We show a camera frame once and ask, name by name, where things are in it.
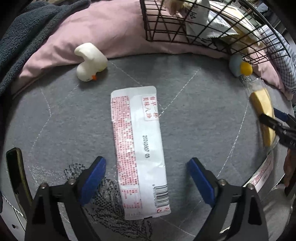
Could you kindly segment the bagged toast slice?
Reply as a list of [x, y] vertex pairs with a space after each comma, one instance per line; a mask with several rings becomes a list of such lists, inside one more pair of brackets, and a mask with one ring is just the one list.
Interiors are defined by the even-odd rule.
[[209, 3], [211, 10], [214, 13], [221, 12], [219, 16], [230, 25], [230, 30], [237, 33], [234, 35], [225, 33], [224, 37], [221, 37], [233, 50], [245, 53], [248, 48], [254, 52], [264, 47], [259, 31], [239, 8], [218, 1], [209, 1]]
[[[266, 88], [260, 88], [253, 91], [250, 94], [249, 99], [259, 119], [261, 119], [261, 115], [264, 115], [263, 120], [266, 119], [266, 116], [274, 118], [273, 105], [271, 103], [271, 99]], [[275, 140], [275, 131], [262, 123], [260, 124], [260, 128], [263, 144], [266, 147], [271, 147]]]
[[189, 11], [189, 8], [192, 6], [190, 1], [178, 1], [178, 0], [168, 0], [164, 3], [166, 9], [171, 15], [176, 13], [184, 14]]

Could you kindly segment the long white red snack packet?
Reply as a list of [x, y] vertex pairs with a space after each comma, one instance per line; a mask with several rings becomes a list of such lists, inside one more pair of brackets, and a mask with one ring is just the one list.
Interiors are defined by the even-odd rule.
[[170, 214], [156, 88], [114, 90], [110, 107], [125, 219]]

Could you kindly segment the small snack packet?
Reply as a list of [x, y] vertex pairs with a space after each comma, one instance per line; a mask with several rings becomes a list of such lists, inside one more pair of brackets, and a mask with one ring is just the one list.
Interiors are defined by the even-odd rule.
[[187, 12], [187, 26], [194, 36], [202, 39], [225, 37], [228, 35], [237, 35], [237, 32], [230, 27], [224, 18], [217, 12], [210, 10], [209, 1], [190, 1], [191, 8]]

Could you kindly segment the white rubber duck toy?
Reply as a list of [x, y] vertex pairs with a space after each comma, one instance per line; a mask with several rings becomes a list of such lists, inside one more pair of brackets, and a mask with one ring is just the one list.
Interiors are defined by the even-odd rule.
[[107, 58], [92, 43], [79, 45], [74, 50], [74, 54], [83, 58], [83, 62], [76, 69], [78, 79], [83, 82], [96, 80], [96, 74], [107, 68]]

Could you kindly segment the white red sachet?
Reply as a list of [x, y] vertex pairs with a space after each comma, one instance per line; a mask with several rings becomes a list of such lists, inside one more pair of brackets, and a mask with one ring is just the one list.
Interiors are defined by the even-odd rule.
[[248, 184], [252, 184], [257, 192], [259, 192], [265, 185], [267, 179], [273, 171], [274, 165], [274, 151], [270, 151], [266, 159], [261, 166], [252, 175], [252, 177], [244, 184], [243, 187], [247, 187]]

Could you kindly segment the bagged toast slice top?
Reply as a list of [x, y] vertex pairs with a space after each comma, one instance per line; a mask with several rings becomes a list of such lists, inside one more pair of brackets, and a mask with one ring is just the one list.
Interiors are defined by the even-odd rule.
[[184, 14], [189, 11], [189, 8], [192, 6], [190, 1], [178, 1], [178, 0], [168, 0], [164, 3], [166, 9], [171, 15], [176, 13]]

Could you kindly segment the blue checkered pillow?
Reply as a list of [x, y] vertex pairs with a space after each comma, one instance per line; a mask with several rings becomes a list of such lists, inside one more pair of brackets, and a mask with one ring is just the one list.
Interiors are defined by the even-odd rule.
[[290, 93], [295, 94], [295, 52], [273, 27], [263, 25], [259, 32], [265, 43], [267, 55], [280, 74], [283, 85]]

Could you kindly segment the black smartphone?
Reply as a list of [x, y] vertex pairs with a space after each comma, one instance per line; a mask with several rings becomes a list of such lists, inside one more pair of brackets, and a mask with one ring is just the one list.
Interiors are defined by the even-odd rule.
[[27, 182], [20, 148], [14, 147], [6, 152], [6, 165], [16, 201], [23, 217], [27, 220], [33, 198]]

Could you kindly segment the pink quilt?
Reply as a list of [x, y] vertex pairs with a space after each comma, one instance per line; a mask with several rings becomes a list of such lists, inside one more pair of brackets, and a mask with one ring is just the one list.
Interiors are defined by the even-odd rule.
[[12, 95], [20, 93], [48, 68], [81, 63], [83, 59], [76, 56], [74, 50], [88, 42], [107, 58], [150, 53], [193, 53], [227, 58], [226, 54], [201, 46], [149, 42], [145, 39], [139, 1], [98, 1], [63, 20], [37, 48], [11, 84]]

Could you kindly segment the dark teal fleece blanket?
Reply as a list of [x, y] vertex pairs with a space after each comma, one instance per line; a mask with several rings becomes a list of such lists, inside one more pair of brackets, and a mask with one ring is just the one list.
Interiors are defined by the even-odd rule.
[[1, 93], [4, 93], [24, 64], [67, 16], [88, 8], [91, 1], [54, 5], [46, 1], [29, 4], [15, 18], [1, 39]]

